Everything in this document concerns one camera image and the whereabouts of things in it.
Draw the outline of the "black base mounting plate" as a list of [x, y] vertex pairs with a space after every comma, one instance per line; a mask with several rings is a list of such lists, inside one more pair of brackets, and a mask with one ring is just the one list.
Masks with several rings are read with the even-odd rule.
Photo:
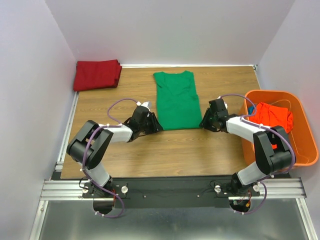
[[231, 175], [185, 176], [185, 177], [142, 177], [114, 178], [112, 182], [119, 186], [127, 184], [125, 199], [111, 192], [109, 197], [89, 197], [93, 200], [93, 209], [97, 214], [107, 217], [116, 212], [122, 214], [129, 209], [165, 209], [165, 208], [232, 208], [238, 212], [249, 212], [252, 198], [259, 197], [265, 187], [255, 182], [245, 191], [233, 194], [227, 189]]

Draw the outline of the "orange plastic bin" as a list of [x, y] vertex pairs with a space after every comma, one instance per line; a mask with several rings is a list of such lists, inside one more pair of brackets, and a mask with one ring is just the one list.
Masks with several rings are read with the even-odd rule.
[[240, 115], [247, 115], [252, 104], [265, 103], [277, 108], [287, 109], [293, 114], [293, 129], [288, 133], [290, 144], [295, 153], [294, 168], [315, 164], [319, 157], [318, 148], [300, 100], [286, 91], [251, 90], [246, 93], [248, 100], [243, 101]]

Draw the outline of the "blue t-shirt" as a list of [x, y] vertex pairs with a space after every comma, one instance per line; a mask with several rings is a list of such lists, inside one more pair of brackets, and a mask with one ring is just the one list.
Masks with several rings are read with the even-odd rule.
[[248, 115], [249, 116], [253, 116], [254, 114], [255, 114], [255, 112], [256, 112], [256, 110], [255, 110], [255, 106], [250, 106], [248, 109], [247, 109], [247, 111], [248, 111]]

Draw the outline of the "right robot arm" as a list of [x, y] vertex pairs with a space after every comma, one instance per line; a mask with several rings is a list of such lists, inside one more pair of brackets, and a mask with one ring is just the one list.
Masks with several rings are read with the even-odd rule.
[[254, 147], [254, 161], [231, 176], [227, 189], [236, 196], [247, 192], [252, 184], [281, 171], [288, 172], [296, 163], [296, 156], [288, 134], [282, 126], [265, 126], [246, 120], [244, 116], [229, 114], [222, 98], [208, 102], [199, 126], [211, 132], [224, 132], [249, 141]]

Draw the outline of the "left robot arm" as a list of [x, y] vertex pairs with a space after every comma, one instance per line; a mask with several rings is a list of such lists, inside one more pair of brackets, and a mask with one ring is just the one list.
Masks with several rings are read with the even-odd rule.
[[78, 164], [90, 181], [79, 185], [82, 193], [90, 198], [108, 198], [111, 192], [122, 199], [127, 197], [129, 187], [113, 183], [112, 176], [102, 164], [111, 143], [130, 143], [139, 137], [163, 131], [155, 113], [145, 105], [138, 105], [131, 117], [117, 125], [98, 124], [88, 120], [70, 141], [66, 153]]

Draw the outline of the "folded red t-shirt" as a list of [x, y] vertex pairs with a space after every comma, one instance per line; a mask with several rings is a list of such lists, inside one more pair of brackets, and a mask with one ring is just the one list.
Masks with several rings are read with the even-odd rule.
[[118, 60], [78, 61], [73, 82], [75, 92], [116, 88], [122, 66]]

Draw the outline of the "green t-shirt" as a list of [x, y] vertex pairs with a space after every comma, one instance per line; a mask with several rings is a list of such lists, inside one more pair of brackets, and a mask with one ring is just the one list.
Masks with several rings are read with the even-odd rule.
[[165, 131], [198, 129], [202, 121], [194, 73], [155, 72], [156, 110]]

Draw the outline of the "orange t-shirt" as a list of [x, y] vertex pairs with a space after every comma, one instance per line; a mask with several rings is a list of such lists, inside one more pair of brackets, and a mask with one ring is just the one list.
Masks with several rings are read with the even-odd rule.
[[255, 107], [255, 114], [249, 117], [251, 122], [269, 127], [281, 126], [287, 134], [293, 129], [293, 113], [287, 108], [265, 102], [260, 102]]

